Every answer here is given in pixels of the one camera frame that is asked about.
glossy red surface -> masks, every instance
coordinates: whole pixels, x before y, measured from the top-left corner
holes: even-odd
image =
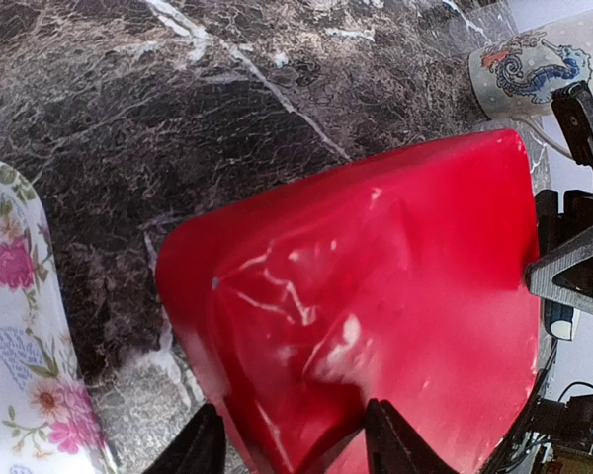
[[[397,150],[196,218],[165,242],[157,282],[259,472],[311,467],[378,397],[472,473],[533,388],[539,300],[523,275],[537,249],[527,154],[506,130]],[[329,472],[367,471],[358,436]]]

pink flower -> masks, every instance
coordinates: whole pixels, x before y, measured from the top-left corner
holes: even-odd
[[[67,449],[84,447],[104,447],[104,437],[97,418],[92,410],[88,391],[82,383],[62,382],[60,393],[67,409],[66,422],[50,425],[55,436],[49,436],[51,442],[59,444],[59,450],[74,454]]]
[[[76,454],[79,451],[81,441],[72,420],[52,423],[50,425],[48,440],[53,444],[58,444],[57,449],[60,452],[66,452],[68,454]]]
[[[63,387],[55,380],[42,378],[36,380],[31,389],[31,404],[46,418],[55,420],[66,418],[68,410],[64,402]]]
[[[0,284],[8,285],[12,291],[19,287],[28,288],[34,282],[33,272],[33,259],[24,237],[11,244],[0,244]]]

marble surface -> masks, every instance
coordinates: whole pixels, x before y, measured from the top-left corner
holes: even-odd
[[[494,0],[0,1],[0,160],[47,209],[124,472],[203,402],[154,285],[168,232],[385,150],[512,126],[487,122],[466,55],[513,33]],[[546,150],[523,132],[539,190]],[[246,472],[232,451],[227,472]]]

black metal clamp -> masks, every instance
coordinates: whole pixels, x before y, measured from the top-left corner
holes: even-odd
[[[224,421],[214,405],[204,405],[143,474],[223,474]]]
[[[371,400],[365,416],[370,474],[455,474],[387,401]]]
[[[593,168],[593,95],[586,83],[555,91],[552,108],[576,162]],[[542,201],[557,202],[553,193],[537,197],[539,209]],[[575,308],[593,314],[593,194],[567,192],[564,207],[564,214],[539,213],[541,241],[547,239],[549,248],[528,267],[527,285],[556,303],[550,306],[556,312]]]

blue dragon design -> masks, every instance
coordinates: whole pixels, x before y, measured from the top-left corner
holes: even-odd
[[[534,104],[544,104],[551,100],[551,93],[566,85],[567,81],[590,80],[593,72],[590,54],[571,46],[554,46],[544,39],[541,43],[555,52],[563,65],[548,64],[524,76],[521,58],[508,55],[496,64],[496,85],[509,97],[534,96]]]
[[[31,469],[24,466],[13,466],[9,469],[9,474],[33,474]]]

